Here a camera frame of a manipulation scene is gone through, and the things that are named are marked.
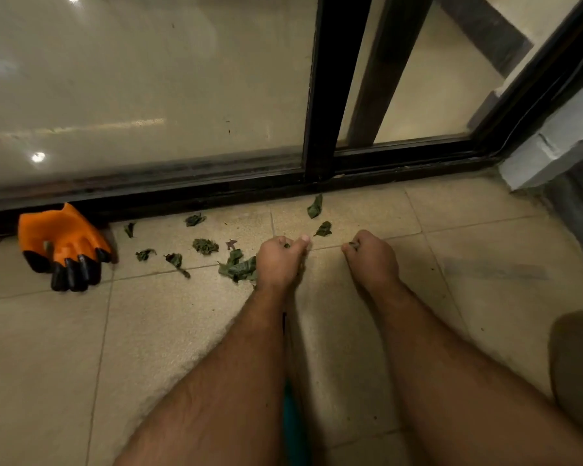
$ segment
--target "black door frame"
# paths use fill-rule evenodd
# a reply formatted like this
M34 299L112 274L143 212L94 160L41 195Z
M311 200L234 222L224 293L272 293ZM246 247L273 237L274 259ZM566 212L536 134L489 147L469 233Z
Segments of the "black door frame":
M336 151L370 4L371 0L318 0L302 170L261 172L258 176L240 176L216 183L82 199L75 203L78 210L95 225L103 226L117 220L478 170L497 163L521 143L532 127L570 93L575 93L583 82L581 0L470 135ZM417 5L408 6L404 22L410 32L418 33L427 7L428 0L417 0ZM382 56L377 58L382 63L374 62L380 66L382 81L389 78L385 73L388 70L401 74L402 64L407 61L416 39L416 35L409 36L405 43L395 47L382 45L372 50ZM392 84L384 89L387 93L391 90L395 91ZM61 203L54 203L0 211L0 235L16 232L22 212L60 206Z

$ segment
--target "gardening glove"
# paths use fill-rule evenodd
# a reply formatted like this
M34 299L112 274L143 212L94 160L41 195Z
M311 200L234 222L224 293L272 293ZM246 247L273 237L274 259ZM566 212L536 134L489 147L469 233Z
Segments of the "gardening glove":
M52 273L54 291L86 291L101 281L101 263L111 260L110 246L75 207L21 214L17 226L20 248L37 273ZM54 248L50 262L45 242Z

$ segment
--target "person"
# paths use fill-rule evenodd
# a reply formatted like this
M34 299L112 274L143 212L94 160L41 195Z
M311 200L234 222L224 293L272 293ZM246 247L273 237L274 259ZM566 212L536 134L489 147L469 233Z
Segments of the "person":
M116 466L279 463L281 312L309 240L275 237L261 246L256 289L228 333L144 419ZM444 325L400 281L387 242L361 230L353 243L342 251L371 298L394 388L436 464L583 465L577 427Z

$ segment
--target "hairy forearm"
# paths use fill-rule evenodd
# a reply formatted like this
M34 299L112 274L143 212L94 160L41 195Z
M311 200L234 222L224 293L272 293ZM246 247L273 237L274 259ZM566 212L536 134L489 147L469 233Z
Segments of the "hairy forearm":
M284 298L283 291L254 291L220 344L159 402L116 465L274 464Z
M583 465L583 436L403 284L372 295L396 391L441 465Z

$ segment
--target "person's left hand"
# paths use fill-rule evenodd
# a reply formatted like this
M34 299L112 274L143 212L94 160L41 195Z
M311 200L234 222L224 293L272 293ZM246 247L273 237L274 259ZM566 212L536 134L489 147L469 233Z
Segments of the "person's left hand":
M310 242L308 235L302 235L295 242L279 236L262 243L257 252L257 289L288 289Z

